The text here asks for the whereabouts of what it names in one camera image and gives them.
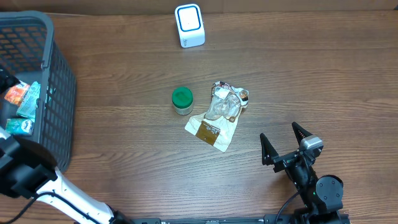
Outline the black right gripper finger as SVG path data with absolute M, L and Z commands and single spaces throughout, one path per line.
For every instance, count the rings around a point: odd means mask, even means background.
M 308 137 L 312 135 L 309 131 L 301 127 L 298 123 L 292 123 L 292 129 L 294 131 L 296 140 L 300 146 L 306 146 L 308 144 Z
M 262 164 L 267 166 L 273 165 L 274 160 L 279 157 L 279 154 L 264 133 L 260 134 L 260 141 L 262 147 Z

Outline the light teal wrapper pack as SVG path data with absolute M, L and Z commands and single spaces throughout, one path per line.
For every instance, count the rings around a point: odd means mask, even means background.
M 35 122 L 35 111 L 36 108 L 38 107 L 37 100 L 40 97 L 40 88 L 41 85 L 38 82 L 33 82 L 31 84 L 30 88 L 25 94 L 25 97 L 21 105 L 18 107 L 16 111 L 16 115 L 28 118 L 33 123 Z

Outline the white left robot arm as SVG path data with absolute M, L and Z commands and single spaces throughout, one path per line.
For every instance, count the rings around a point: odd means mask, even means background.
M 8 223 L 19 219 L 36 201 L 47 203 L 78 223 L 132 223 L 66 179 L 41 144 L 1 130 L 1 193 L 31 201 Z

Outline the green lid jar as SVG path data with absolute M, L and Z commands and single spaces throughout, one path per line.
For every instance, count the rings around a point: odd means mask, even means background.
M 174 89 L 172 104 L 177 114 L 188 115 L 193 110 L 193 93 L 184 86 Z

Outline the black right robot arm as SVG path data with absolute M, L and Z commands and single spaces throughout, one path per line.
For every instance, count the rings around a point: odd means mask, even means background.
M 265 215 L 270 223 L 349 223 L 349 216 L 340 214 L 343 208 L 343 181 L 335 175 L 318 177 L 312 165 L 323 151 L 323 141 L 316 135 L 292 123 L 298 148 L 279 155 L 264 133 L 260 134 L 262 164 L 273 166 L 275 173 L 284 171 L 297 192 L 276 215 Z

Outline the beige clear snack bag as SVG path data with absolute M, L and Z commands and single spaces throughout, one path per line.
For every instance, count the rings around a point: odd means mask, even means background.
M 203 142 L 225 152 L 231 144 L 242 110 L 249 103 L 249 91 L 217 81 L 211 89 L 211 103 L 202 114 L 191 116 L 185 130 Z

